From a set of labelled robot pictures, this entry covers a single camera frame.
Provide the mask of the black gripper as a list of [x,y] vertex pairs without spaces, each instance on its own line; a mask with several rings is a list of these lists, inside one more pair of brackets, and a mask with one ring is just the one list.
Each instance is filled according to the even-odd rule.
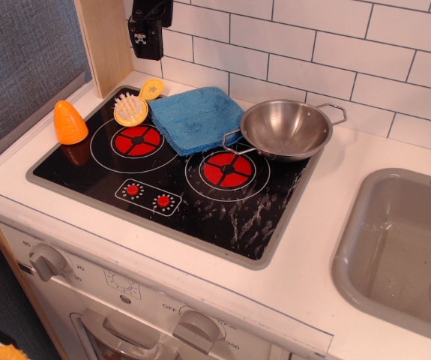
[[127,22],[129,38],[138,59],[163,57],[162,27],[172,25],[173,0],[134,0]]

